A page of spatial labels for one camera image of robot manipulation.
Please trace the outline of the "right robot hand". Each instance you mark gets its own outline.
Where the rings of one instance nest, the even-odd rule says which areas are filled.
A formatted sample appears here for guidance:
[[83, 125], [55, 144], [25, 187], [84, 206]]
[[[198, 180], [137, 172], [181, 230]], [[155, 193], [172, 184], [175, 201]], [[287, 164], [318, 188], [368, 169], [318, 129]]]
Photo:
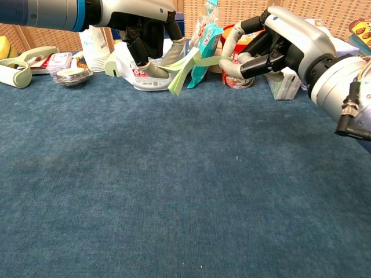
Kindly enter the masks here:
[[[237, 64], [230, 57], [241, 36], [259, 32], [240, 52]], [[337, 59], [326, 33], [281, 6], [272, 5], [261, 15], [236, 23], [222, 49], [219, 66], [229, 76], [254, 76], [294, 70], [300, 80], [312, 86]]]

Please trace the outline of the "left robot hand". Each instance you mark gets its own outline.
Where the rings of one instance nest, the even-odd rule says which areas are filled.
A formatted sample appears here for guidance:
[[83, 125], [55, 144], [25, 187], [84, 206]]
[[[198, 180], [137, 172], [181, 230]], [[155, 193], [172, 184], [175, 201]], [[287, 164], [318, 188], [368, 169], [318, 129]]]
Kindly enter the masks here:
[[175, 63], [185, 38], [169, 1], [85, 1], [84, 27], [109, 27], [121, 40], [139, 70], [150, 77], [167, 79], [161, 67]]

